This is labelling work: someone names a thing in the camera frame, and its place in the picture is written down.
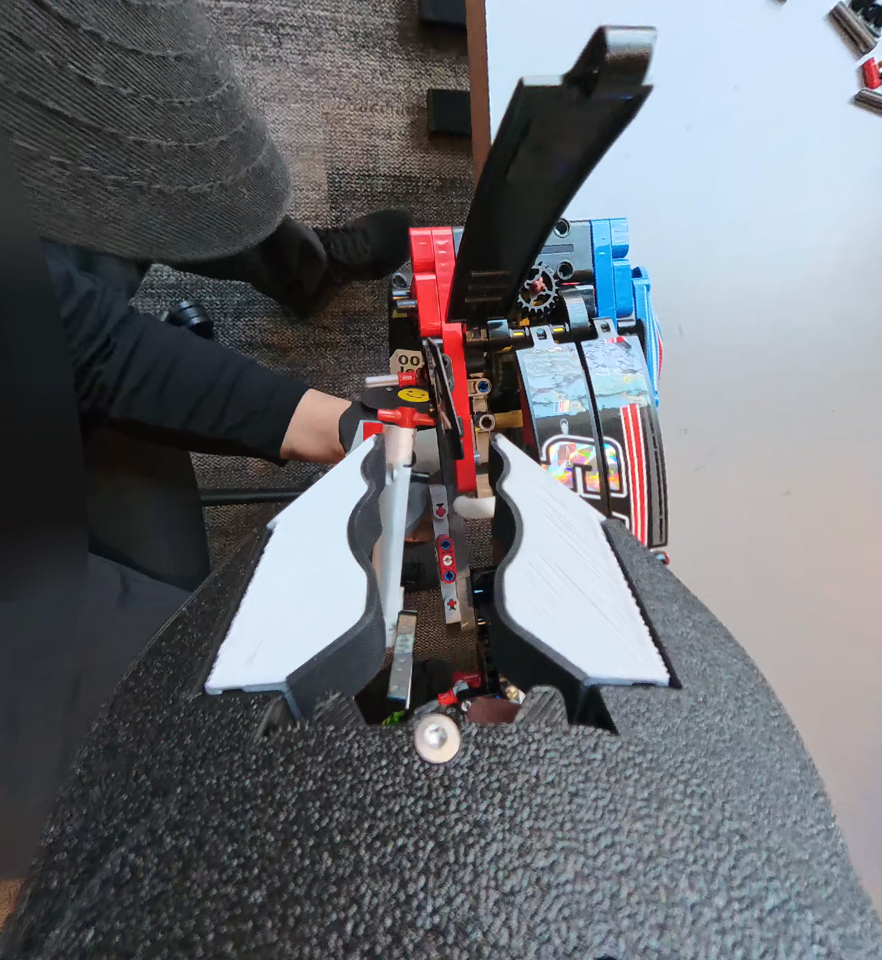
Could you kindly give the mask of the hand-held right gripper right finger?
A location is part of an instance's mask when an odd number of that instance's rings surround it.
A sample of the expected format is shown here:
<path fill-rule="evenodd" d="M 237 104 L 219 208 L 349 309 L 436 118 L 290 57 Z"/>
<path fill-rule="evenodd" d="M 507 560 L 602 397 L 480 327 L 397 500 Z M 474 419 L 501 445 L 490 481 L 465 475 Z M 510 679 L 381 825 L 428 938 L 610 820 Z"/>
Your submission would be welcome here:
<path fill-rule="evenodd" d="M 502 435 L 490 449 L 495 566 L 487 645 L 521 690 L 551 686 L 574 725 L 614 729 L 604 686 L 671 684 L 605 519 Z"/>

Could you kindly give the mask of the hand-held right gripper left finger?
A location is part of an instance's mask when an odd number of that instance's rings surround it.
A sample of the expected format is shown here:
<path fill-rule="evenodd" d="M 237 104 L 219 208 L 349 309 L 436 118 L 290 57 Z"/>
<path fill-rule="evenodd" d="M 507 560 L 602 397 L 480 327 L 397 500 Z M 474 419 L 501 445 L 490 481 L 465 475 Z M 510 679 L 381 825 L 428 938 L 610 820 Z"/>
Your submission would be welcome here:
<path fill-rule="evenodd" d="M 384 443 L 363 444 L 280 513 L 205 683 L 280 691 L 298 719 L 379 671 L 385 626 L 372 553 L 382 532 Z"/>

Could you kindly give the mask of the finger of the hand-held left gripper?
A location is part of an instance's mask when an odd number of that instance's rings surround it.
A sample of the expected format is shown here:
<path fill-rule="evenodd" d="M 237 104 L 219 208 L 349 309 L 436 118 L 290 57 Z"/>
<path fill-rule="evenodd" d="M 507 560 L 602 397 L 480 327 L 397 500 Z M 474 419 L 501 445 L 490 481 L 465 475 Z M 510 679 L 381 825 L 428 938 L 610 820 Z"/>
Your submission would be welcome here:
<path fill-rule="evenodd" d="M 414 427 L 383 430 L 385 486 L 378 501 L 382 533 L 375 544 L 373 564 L 384 616 L 386 647 L 395 645 L 403 600 L 401 569 L 415 437 Z"/>

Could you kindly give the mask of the building-block toy race car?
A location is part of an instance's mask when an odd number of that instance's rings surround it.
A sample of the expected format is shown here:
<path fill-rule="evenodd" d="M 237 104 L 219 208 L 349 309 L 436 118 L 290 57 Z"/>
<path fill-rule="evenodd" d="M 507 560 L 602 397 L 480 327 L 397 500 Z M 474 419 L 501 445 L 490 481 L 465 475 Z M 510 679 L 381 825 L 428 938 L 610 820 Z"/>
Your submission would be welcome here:
<path fill-rule="evenodd" d="M 466 714 L 526 693 L 487 645 L 484 586 L 495 561 L 490 449 L 502 435 L 657 560 L 669 539 L 659 380 L 660 325 L 647 272 L 629 261 L 622 219 L 577 220 L 569 202 L 652 92 L 657 32 L 599 27 L 562 76 L 522 78 L 500 122 L 462 228 L 413 228 L 410 267 L 391 280 L 389 348 L 423 352 L 436 406 L 418 427 L 415 526 L 432 517 L 447 627 L 476 641 L 476 667 L 441 669 L 411 698 L 416 614 L 400 614 L 388 712 L 429 704 Z M 441 688 L 441 680 L 447 688 Z"/>

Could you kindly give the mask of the person's left forearm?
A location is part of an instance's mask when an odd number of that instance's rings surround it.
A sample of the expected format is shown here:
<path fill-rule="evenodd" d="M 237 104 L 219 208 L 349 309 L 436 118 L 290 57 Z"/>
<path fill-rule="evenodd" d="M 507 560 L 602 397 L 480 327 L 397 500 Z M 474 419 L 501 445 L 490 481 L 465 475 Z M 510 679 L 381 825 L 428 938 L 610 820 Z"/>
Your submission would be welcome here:
<path fill-rule="evenodd" d="M 305 384 L 137 312 L 62 259 L 47 263 L 84 435 L 109 427 L 181 450 L 282 463 Z"/>

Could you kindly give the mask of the person's left hand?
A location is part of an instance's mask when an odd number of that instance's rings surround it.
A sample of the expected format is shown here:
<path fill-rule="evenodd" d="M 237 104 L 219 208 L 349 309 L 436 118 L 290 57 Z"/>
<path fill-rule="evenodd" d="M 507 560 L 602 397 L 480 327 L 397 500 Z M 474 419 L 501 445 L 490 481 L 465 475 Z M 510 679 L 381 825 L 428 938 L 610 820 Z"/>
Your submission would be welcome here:
<path fill-rule="evenodd" d="M 340 419 L 351 401 L 308 389 L 300 399 L 285 432 L 280 458 L 317 464 L 336 464 L 345 454 Z"/>

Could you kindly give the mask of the person's black shoe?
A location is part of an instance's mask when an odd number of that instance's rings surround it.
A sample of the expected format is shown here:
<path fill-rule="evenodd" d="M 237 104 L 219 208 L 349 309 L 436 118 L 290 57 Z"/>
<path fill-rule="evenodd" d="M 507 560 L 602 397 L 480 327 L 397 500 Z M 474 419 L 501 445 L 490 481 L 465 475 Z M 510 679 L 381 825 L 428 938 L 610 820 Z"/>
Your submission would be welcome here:
<path fill-rule="evenodd" d="M 410 220 L 377 210 L 345 226 L 312 228 L 286 217 L 255 248 L 260 293 L 303 318 L 321 312 L 351 283 L 388 277 L 405 262 Z"/>

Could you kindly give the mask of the person's black pants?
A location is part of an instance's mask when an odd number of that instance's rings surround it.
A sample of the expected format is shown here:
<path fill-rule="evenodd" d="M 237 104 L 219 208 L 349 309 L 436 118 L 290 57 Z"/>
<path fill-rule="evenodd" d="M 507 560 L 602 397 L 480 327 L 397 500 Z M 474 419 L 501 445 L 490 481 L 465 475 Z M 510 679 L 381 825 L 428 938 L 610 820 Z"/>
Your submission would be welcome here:
<path fill-rule="evenodd" d="M 210 564 L 189 453 L 97 428 L 84 456 L 90 551 L 194 591 Z"/>

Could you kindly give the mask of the grey knit garment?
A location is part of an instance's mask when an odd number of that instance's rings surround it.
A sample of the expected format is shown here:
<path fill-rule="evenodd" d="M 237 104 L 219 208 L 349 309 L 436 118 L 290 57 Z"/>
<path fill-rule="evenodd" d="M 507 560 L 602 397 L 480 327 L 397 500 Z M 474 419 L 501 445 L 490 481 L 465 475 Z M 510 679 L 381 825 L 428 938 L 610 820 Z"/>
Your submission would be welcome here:
<path fill-rule="evenodd" d="M 0 1 L 0 123 L 44 239 L 207 261 L 285 213 L 288 171 L 199 2 Z"/>

